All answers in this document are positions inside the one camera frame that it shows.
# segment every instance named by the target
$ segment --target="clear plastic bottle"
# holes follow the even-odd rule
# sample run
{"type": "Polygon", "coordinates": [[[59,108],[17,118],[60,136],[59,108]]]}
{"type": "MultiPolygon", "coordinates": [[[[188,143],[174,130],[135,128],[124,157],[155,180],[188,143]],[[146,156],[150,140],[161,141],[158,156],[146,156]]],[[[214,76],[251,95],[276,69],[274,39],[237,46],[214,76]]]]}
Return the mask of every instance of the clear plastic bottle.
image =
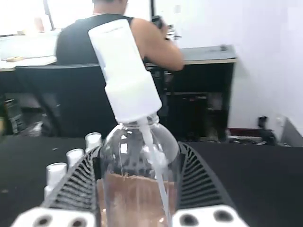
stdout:
{"type": "Polygon", "coordinates": [[[102,224],[171,226],[179,148],[154,114],[162,102],[152,75],[143,64],[127,20],[95,27],[89,37],[119,122],[101,150],[102,224]]]}
{"type": "Polygon", "coordinates": [[[149,148],[138,122],[117,125],[101,151],[108,227],[171,226],[175,212],[179,146],[156,114],[147,118],[157,166],[168,196],[169,221],[149,148]]]}

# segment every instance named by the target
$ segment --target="man's arm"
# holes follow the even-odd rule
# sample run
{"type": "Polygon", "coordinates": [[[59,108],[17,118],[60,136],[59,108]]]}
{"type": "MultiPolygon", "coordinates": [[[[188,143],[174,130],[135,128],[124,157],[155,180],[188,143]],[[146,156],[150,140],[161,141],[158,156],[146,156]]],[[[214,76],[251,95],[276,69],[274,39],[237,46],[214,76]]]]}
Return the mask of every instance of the man's arm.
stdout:
{"type": "Polygon", "coordinates": [[[131,29],[141,56],[171,71],[183,69],[181,51],[172,41],[165,40],[161,31],[153,23],[134,18],[131,29]]]}

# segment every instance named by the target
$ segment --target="black tank top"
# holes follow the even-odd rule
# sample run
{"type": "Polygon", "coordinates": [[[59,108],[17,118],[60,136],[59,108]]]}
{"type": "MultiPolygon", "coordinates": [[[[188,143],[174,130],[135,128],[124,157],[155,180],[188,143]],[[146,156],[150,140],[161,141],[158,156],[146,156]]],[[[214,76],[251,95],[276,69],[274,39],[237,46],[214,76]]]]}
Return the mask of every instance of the black tank top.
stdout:
{"type": "Polygon", "coordinates": [[[119,19],[127,19],[130,25],[133,18],[119,14],[102,14],[77,20],[75,23],[63,29],[57,41],[57,64],[73,65],[98,63],[95,51],[89,39],[89,30],[119,19]]]}

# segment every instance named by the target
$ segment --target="screw hole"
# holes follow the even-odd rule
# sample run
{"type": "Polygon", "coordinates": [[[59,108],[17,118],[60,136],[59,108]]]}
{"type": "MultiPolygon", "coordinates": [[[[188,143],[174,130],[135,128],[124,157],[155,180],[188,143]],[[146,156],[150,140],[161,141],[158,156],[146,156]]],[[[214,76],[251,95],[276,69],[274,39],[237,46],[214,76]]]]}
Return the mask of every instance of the screw hole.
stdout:
{"type": "Polygon", "coordinates": [[[73,221],[72,227],[85,227],[86,221],[84,219],[76,219],[73,221]]]}
{"type": "Polygon", "coordinates": [[[51,223],[52,217],[51,216],[43,216],[40,217],[36,223],[34,224],[35,227],[46,227],[51,223]]]}
{"type": "Polygon", "coordinates": [[[217,222],[232,222],[233,221],[233,217],[232,215],[224,210],[218,210],[214,213],[214,219],[217,222]]]}
{"type": "Polygon", "coordinates": [[[181,226],[197,226],[199,225],[198,219],[190,214],[185,214],[180,217],[181,226]]]}

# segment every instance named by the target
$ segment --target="white spray pump cap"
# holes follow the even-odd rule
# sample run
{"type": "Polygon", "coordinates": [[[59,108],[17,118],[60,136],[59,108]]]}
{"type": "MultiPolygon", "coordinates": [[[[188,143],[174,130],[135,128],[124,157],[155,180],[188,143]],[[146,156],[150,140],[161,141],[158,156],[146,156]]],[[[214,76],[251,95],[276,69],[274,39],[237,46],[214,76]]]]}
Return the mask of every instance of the white spray pump cap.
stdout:
{"type": "Polygon", "coordinates": [[[126,19],[115,20],[89,31],[101,66],[105,92],[118,122],[134,122],[161,109],[152,75],[140,57],[126,19]]]}

